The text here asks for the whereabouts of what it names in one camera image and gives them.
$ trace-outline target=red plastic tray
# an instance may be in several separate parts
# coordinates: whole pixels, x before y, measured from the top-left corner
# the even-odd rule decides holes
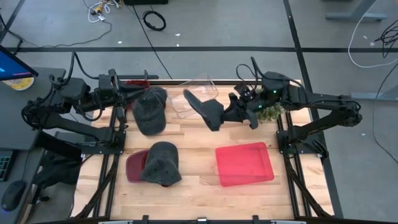
[[[267,146],[263,142],[219,147],[216,158],[223,187],[274,179]]]

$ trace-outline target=transparent plastic box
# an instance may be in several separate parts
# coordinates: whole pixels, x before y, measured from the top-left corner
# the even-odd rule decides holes
[[[168,96],[167,99],[173,106],[177,116],[182,119],[196,113],[185,99],[183,95],[184,90],[191,91],[192,94],[202,102],[212,100],[218,96],[217,87],[207,74],[201,74],[193,80],[177,86],[168,87],[166,90]]]

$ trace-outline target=concrete floor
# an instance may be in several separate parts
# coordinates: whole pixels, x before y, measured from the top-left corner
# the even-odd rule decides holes
[[[87,4],[96,3],[86,0]],[[355,23],[327,21],[327,11],[349,11],[359,1],[314,1],[290,0],[298,37],[302,47],[347,48]],[[17,1],[0,2],[1,14],[7,21],[17,6]],[[149,6],[137,6],[141,13]],[[167,5],[155,5],[167,20],[163,32],[146,28],[156,47],[294,47],[289,23],[282,1],[239,0],[170,0]],[[395,0],[378,1],[371,12],[383,12],[389,17],[382,22],[364,22],[358,27],[353,47],[368,48],[381,32],[397,19],[398,5]],[[75,47],[149,47],[135,15],[126,7],[111,8],[105,14],[113,24],[111,33],[102,39]],[[37,45],[70,44],[101,35],[109,26],[91,24],[87,20],[87,8],[81,0],[51,1],[26,0],[11,30]],[[15,47],[17,40],[7,35],[1,44]],[[24,44],[23,47],[34,47]],[[168,78],[153,52],[79,52],[85,70],[96,75],[115,68],[119,74],[138,75],[144,69],[160,78]],[[159,52],[170,74],[174,78],[194,78],[207,73],[212,78],[236,78],[235,67],[249,63],[250,56],[257,59],[264,70],[277,71],[291,78],[302,79],[295,52]],[[18,57],[30,66],[68,68],[70,52],[29,52]],[[354,59],[361,65],[386,63],[398,57],[390,54],[383,59],[381,53],[355,53]],[[334,95],[358,91],[376,92],[382,79],[392,66],[363,69],[351,63],[347,53],[304,53],[308,75],[314,92]],[[382,91],[398,83],[395,71]],[[250,74],[242,70],[244,78]],[[75,77],[82,77],[92,86],[76,67]],[[338,195],[345,218],[398,222],[396,205],[398,196],[398,165],[375,143],[371,132],[373,103],[361,101],[363,121],[353,128],[336,127],[325,131],[330,152],[331,166],[335,176]],[[398,156],[396,103],[378,103],[376,110],[376,134],[381,144]],[[72,196],[72,189],[65,189]],[[64,200],[66,210],[70,208],[70,197]],[[51,206],[35,209],[32,222],[42,221],[43,213]],[[48,220],[65,218],[60,212]]]

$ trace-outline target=computer monitor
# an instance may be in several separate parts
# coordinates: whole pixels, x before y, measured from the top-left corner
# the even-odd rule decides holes
[[[37,77],[39,74],[0,45],[0,81]]]

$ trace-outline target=wooden tabletop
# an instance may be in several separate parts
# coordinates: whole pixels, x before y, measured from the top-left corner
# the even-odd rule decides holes
[[[229,105],[228,93],[234,91],[233,86],[219,85],[217,89],[217,100],[226,108]],[[132,113],[127,113],[129,127],[126,147],[119,160],[111,219],[140,220],[143,215],[149,215],[151,220],[194,220],[198,217],[211,220],[250,220],[253,215],[259,215],[260,219],[293,218],[284,160],[277,148],[276,121],[259,124],[255,130],[251,130],[248,122],[227,122],[221,126],[220,131],[211,132],[198,114],[185,119],[178,118],[169,101],[165,114],[165,130],[148,137],[139,132]],[[107,109],[93,126],[107,126],[110,116],[111,109]],[[308,109],[293,111],[292,119],[296,125],[309,123]],[[145,182],[129,183],[126,159],[159,141],[168,141],[177,146],[182,180],[168,188]],[[264,142],[267,145],[274,180],[222,187],[215,149],[254,142]],[[82,210],[97,189],[102,158],[101,155],[95,155],[82,166],[72,215]],[[320,159],[314,154],[302,154],[300,158],[307,188],[327,212],[333,213]],[[296,192],[300,213],[303,215],[299,189],[296,188]],[[100,214],[104,213],[107,195],[103,194]]]

